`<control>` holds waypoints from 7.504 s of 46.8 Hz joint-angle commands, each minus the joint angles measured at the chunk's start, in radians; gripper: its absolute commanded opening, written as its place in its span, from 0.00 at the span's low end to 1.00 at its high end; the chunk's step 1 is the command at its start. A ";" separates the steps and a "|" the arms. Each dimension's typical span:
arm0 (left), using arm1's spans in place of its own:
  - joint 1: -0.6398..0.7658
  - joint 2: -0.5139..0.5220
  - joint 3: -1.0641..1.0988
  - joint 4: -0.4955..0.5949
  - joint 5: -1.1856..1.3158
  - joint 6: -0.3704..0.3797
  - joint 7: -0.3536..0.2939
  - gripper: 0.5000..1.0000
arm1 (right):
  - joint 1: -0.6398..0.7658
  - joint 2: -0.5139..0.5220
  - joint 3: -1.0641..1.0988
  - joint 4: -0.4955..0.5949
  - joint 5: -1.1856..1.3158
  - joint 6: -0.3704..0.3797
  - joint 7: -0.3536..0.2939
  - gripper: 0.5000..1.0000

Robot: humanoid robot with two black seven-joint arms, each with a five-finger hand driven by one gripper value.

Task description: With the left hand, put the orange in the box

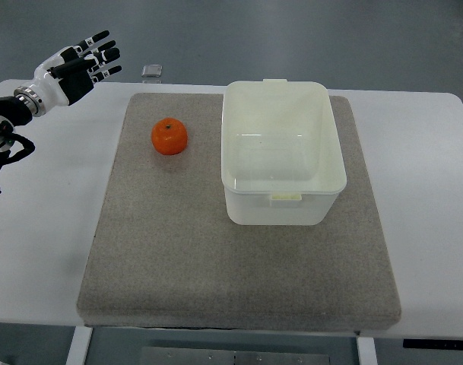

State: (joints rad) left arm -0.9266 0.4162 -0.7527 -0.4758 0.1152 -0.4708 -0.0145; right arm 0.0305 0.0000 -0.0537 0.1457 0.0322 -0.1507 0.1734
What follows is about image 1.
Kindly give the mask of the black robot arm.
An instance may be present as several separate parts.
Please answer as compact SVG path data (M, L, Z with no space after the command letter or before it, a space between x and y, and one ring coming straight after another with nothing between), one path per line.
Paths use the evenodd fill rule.
M0 171L35 151L34 143L15 131L17 126L28 124L35 112L33 101L23 94L0 97Z

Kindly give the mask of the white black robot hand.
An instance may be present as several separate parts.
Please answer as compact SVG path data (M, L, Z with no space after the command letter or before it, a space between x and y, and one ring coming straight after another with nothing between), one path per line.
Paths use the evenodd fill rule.
M120 51L108 36L109 31L104 30L59 50L37 66L33 79L15 89L14 97L24 102L33 116L77 103L95 84L122 70L114 64Z

